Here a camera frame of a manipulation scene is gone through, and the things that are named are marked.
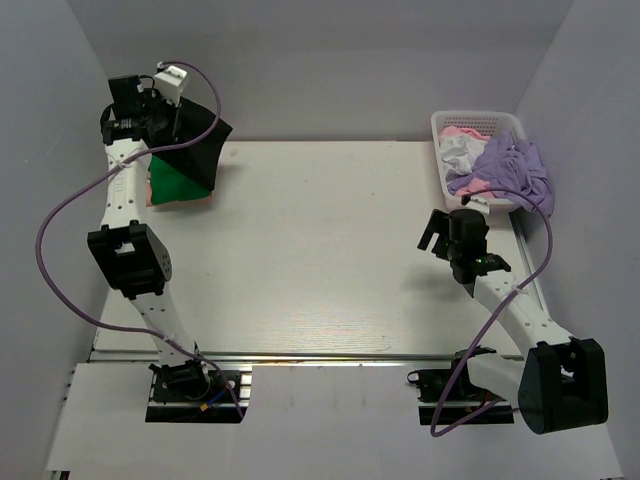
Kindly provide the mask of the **black t shirt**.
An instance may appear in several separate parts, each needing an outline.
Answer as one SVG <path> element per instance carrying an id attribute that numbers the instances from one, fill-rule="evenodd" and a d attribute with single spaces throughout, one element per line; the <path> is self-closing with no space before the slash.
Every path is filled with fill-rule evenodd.
<path id="1" fill-rule="evenodd" d="M 187 98 L 181 99 L 178 108 L 177 142 L 173 145 L 182 147 L 153 156 L 213 192 L 222 148 L 232 127 L 208 108 Z"/>

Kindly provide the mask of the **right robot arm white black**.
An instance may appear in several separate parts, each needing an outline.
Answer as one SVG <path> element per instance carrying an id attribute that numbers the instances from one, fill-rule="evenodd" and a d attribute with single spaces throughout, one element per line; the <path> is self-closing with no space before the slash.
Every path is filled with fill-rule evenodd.
<path id="1" fill-rule="evenodd" d="M 491 314 L 522 358 L 509 360 L 483 347 L 478 333 L 448 369 L 418 370 L 408 381 L 420 399 L 435 403 L 437 424 L 447 399 L 477 401 L 479 412 L 498 401 L 517 410 L 536 434 L 603 424 L 609 416 L 605 355 L 594 339 L 579 339 L 541 309 L 510 265 L 487 249 L 489 227 L 474 210 L 435 209 L 419 249 L 446 261 L 454 280 Z"/>

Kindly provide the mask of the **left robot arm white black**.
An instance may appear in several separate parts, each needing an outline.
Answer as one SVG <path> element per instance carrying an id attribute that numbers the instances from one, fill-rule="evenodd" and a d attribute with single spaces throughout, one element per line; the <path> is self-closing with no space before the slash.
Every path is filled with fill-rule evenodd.
<path id="1" fill-rule="evenodd" d="M 211 374 L 195 360 L 197 343 L 185 330 L 169 288 L 173 267 L 168 249 L 144 221 L 147 208 L 148 148 L 172 144 L 186 71 L 170 66 L 142 88 L 138 76 L 109 82 L 113 103 L 100 120 L 110 176 L 98 230 L 87 236 L 94 259 L 109 286 L 136 309 L 158 351 L 152 369 L 177 378 L 188 398 L 211 387 Z"/>

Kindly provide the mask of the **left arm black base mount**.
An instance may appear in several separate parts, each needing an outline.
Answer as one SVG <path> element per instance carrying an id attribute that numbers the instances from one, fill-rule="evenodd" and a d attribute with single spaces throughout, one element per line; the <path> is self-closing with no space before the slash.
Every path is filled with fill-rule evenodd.
<path id="1" fill-rule="evenodd" d="M 215 369 L 208 370 L 201 363 L 189 360 L 178 366 L 151 364 L 153 372 L 152 400 L 157 403 L 232 403 L 228 385 L 240 399 L 241 372 L 225 370 L 227 380 Z"/>

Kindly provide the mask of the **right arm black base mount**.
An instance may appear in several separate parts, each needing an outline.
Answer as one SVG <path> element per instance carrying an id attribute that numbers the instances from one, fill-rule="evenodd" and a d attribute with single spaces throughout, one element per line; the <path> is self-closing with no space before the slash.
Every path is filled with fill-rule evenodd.
<path id="1" fill-rule="evenodd" d="M 423 403 L 437 403 L 449 381 L 452 369 L 421 369 L 410 371 L 407 382 L 418 390 L 418 400 Z M 454 383 L 447 396 L 448 401 L 476 402 L 479 406 L 489 403 L 496 395 L 471 384 L 468 373 L 463 373 Z"/>

